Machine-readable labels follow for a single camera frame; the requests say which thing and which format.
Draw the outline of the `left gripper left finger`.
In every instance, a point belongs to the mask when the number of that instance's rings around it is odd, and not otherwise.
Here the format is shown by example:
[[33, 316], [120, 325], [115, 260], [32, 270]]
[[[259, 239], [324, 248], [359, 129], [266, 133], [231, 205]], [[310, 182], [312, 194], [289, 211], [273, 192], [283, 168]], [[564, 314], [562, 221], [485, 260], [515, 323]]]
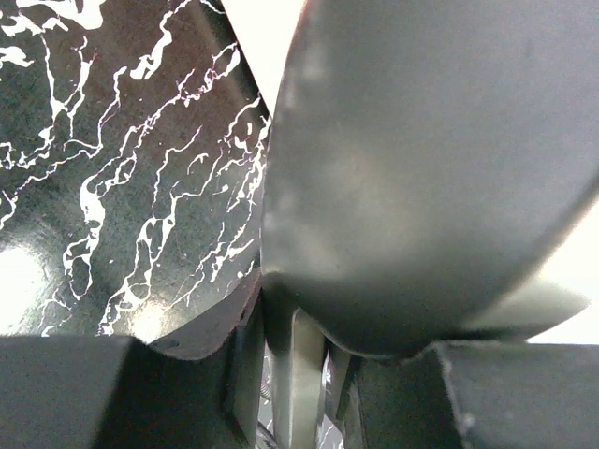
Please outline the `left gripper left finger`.
[[264, 335], [260, 279], [153, 343], [1, 341], [5, 448], [251, 448]]

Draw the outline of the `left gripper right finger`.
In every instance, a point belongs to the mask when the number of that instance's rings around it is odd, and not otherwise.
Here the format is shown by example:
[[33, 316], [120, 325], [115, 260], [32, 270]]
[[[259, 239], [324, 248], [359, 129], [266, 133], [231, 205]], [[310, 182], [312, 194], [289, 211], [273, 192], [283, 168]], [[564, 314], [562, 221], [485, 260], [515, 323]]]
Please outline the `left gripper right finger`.
[[595, 448], [598, 349], [445, 341], [364, 359], [341, 421], [347, 448]]

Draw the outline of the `grey shower head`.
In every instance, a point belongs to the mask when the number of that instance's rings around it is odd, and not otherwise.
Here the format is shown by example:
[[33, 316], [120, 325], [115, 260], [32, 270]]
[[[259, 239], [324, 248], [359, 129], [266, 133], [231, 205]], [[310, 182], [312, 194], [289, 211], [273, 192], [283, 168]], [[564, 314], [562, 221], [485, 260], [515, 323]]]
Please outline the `grey shower head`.
[[260, 229], [273, 432], [362, 360], [535, 344], [598, 299], [598, 5], [307, 1]]

